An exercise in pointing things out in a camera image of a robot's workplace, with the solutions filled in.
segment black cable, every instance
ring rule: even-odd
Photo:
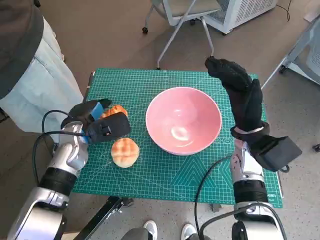
[[[272,214],[274,215],[276,221],[279,224],[279,227],[280,227],[280,230],[281,230],[281,233],[282,233],[282,236],[283,236],[283,240],[287,240],[287,235],[286,235],[286,232],[285,232],[285,228],[284,228],[284,226],[283,226],[278,214],[276,213],[276,211],[271,206],[269,206],[267,204],[264,204],[264,203],[261,203],[261,202],[255,202],[255,203],[252,203],[252,204],[247,205],[245,207],[242,207],[242,208],[240,208],[238,210],[230,211],[230,212],[227,212],[227,213],[224,213],[224,214],[221,214],[219,216],[216,216],[216,217],[213,217],[213,218],[209,219],[208,221],[206,221],[202,225],[202,227],[200,229],[200,234],[199,234],[200,240],[204,240],[205,239],[204,230],[208,225],[210,225],[213,222],[218,221],[220,219],[223,219],[223,218],[226,218],[226,217],[229,217],[229,216],[232,216],[232,215],[243,213],[247,209],[250,209],[250,208],[255,207],[255,206],[265,207],[265,208],[269,209],[272,212]]]
[[[214,162],[212,164],[212,166],[209,168],[209,170],[206,172],[206,174],[204,175],[199,187],[198,187],[198,190],[196,192],[196,195],[195,195],[195,200],[194,200],[194,221],[195,221],[195,226],[196,226],[196,230],[198,232],[198,235],[200,234],[200,228],[199,228],[199,223],[198,223],[198,216],[197,216],[197,206],[198,206],[198,199],[199,199],[199,196],[200,196],[200,192],[201,192],[201,189],[207,179],[207,177],[209,176],[209,174],[211,173],[212,169],[214,169],[218,164],[222,163],[223,161],[227,160],[231,158],[231,155],[228,155],[228,156],[225,156],[223,158],[221,158],[220,160]]]
[[[285,11],[286,11],[286,19],[287,19],[287,21],[288,21],[288,22],[290,21],[290,13],[289,13],[289,9],[290,9],[291,2],[292,2],[292,0],[290,0],[290,2],[289,2],[289,4],[288,4],[288,8],[287,8],[287,9],[285,9],[283,6],[280,6],[280,5],[278,5],[278,4],[276,5],[277,7],[282,8],[283,10],[285,10]]]
[[[4,118],[2,118],[2,119],[0,120],[0,123],[4,122],[5,120],[7,120],[7,119],[9,119],[9,118],[10,118],[9,116],[5,116]]]
[[[46,112],[46,114],[45,114],[45,115],[43,116],[43,118],[42,118],[42,123],[41,123],[42,133],[45,132],[45,121],[46,121],[46,117],[47,117],[49,114],[51,114],[51,113],[61,113],[61,114],[67,115],[69,118],[72,118],[72,116],[71,116],[69,113],[65,112],[65,111],[61,111],[61,110],[50,110],[50,111]],[[45,143],[46,149],[48,150],[49,154],[52,156],[52,151],[50,151],[50,149],[49,149],[49,146],[48,146],[48,143],[47,143],[47,141],[46,141],[46,138],[44,138],[44,143]]]
[[[64,135],[81,136],[81,137],[87,136],[84,133],[70,132],[70,131],[48,131],[38,136],[38,138],[34,142],[33,149],[32,149],[32,168],[33,168],[33,175],[34,175],[37,186],[40,184],[38,172],[37,172],[37,165],[36,165],[37,146],[42,138],[44,138],[45,136],[53,135],[53,134],[64,134]]]

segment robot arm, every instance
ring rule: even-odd
[[[59,135],[59,147],[13,223],[9,240],[59,240],[62,237],[67,223],[63,210],[68,206],[69,195],[88,161],[88,145],[113,140],[130,132],[128,119],[122,112],[99,119],[105,102],[93,100],[71,109],[72,118],[63,121],[62,130],[85,133],[86,136]]]
[[[263,94],[258,79],[251,80],[244,68],[225,59],[212,56],[205,65],[210,76],[221,80],[235,121],[230,172],[238,222],[232,227],[232,240],[285,240],[283,226],[268,201],[263,169],[279,171],[302,152],[289,137],[269,135],[269,125],[261,120]],[[217,219],[206,222],[200,235]]]

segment white shoe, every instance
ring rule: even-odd
[[[181,240],[187,240],[192,234],[196,234],[196,233],[197,231],[195,227],[188,223],[184,225],[184,227],[182,228]]]
[[[147,221],[143,227],[148,230],[148,232],[152,235],[152,240],[157,240],[158,238],[158,229],[157,225],[154,221]]]

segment person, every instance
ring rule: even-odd
[[[64,63],[56,35],[34,0],[0,1],[0,108],[24,132],[42,132],[49,110],[69,110],[83,101]],[[52,113],[45,131],[58,131],[63,114]],[[54,142],[58,136],[53,135]]]
[[[129,230],[121,240],[157,240],[158,229],[154,221],[147,221],[143,227],[133,228]],[[194,226],[187,223],[181,231],[181,240],[199,240],[199,236]],[[204,240],[211,240],[208,236],[204,236]]]

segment bun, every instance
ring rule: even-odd
[[[112,114],[116,114],[119,112],[123,112],[126,117],[128,117],[128,112],[125,110],[121,105],[114,105],[112,108],[106,110],[102,115],[100,116],[100,119],[106,118]]]
[[[130,138],[120,138],[112,145],[113,162],[120,168],[131,167],[139,157],[140,149]]]

